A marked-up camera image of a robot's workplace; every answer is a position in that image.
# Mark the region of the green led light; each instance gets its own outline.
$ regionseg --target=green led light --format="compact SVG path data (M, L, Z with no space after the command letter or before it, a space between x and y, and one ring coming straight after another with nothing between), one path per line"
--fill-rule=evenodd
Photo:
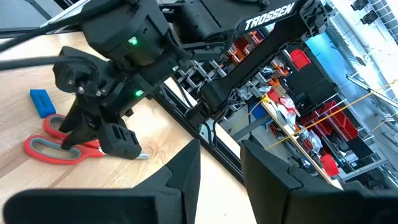
M142 91L142 90L138 90L138 91L136 91L136 96L142 96L142 94L144 94L144 91Z
M137 45L138 44L137 37L131 37L129 39L129 43L132 44L132 45Z

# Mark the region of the blue eraser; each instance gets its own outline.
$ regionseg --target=blue eraser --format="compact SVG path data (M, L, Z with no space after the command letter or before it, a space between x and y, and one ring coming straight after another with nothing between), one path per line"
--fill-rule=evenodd
M45 90L30 90L30 97L35 104L37 112L41 118L46 118L51 114L55 114L55 108L52 104L47 91Z

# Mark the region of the wooden table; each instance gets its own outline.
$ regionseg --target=wooden table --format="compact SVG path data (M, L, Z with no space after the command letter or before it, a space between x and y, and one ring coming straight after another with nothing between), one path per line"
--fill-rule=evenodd
M71 33L38 37L0 54L0 60L58 55L63 45L98 55L87 46L82 33ZM126 123L151 160L104 157L75 166L45 164L22 150L28 136L44 133L29 90L46 89L60 114L68 112L74 96L56 89L52 66L1 72L0 83L0 208L10 196L31 188L132 188L193 139L156 101L145 99L134 107L134 115ZM167 84L175 86L172 80ZM239 155L239 146L219 126L217 133ZM204 148L196 221L255 223L246 189Z
M275 106L273 106L271 103L267 103L265 101L263 101L262 106L264 107L264 109L268 112L268 114L271 116L271 118L277 123L277 125L281 128L281 130L283 130L283 132L285 133L286 136L289 137L289 139L293 142L293 144L300 150L300 152L307 158L307 160L311 163L312 166L314 166L314 168L318 171L318 173L329 183L334 185L335 187L343 190L343 188L341 187L340 183L338 182L338 180L332 180L329 175L325 172L324 169L322 169L320 166L318 166L318 164L307 154L307 152L305 151L305 149L301 146L301 144L297 141L296 137L293 136L293 134L295 133L295 131L293 130L292 127L290 127L288 124L283 125L280 120L277 117L276 114L276 109Z

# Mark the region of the screw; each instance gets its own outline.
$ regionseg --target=screw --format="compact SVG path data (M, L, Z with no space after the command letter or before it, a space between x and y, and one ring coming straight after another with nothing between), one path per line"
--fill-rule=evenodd
M83 87L79 86L79 88L77 88L77 92L80 94L83 94L85 92L85 89L83 89Z

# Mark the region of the red scissors handle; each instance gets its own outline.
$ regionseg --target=red scissors handle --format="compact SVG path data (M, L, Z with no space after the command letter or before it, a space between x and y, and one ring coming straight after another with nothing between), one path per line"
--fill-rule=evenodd
M44 152L39 152L33 147L33 143L39 143L43 144L44 146L51 147L52 149L60 150L62 142L59 140L53 140L50 138L46 138L44 136L40 135L33 135L27 138L24 142L24 150L25 152L33 157L34 159L37 159L42 162L50 163L50 164L61 164L61 165L74 165L78 164L79 162L83 161L84 159L88 157L96 157L100 158L103 157L104 154L94 148L91 147L85 147L85 146L73 146L70 149L71 153L74 153L75 158L73 159L63 159L63 158L58 158L55 156L48 155Z
M43 123L43 128L44 128L45 132L47 132L49 135L51 135L55 138L58 138L61 140L66 139L68 137L67 134L57 130L52 125L52 123L62 123L62 121L64 119L65 119L65 116L60 115L60 114L53 114L53 115L46 117L44 119L44 123ZM97 149L100 147L100 142L98 140L93 140L93 141L85 142L85 143L83 143L83 145L86 147L91 147L91 148Z

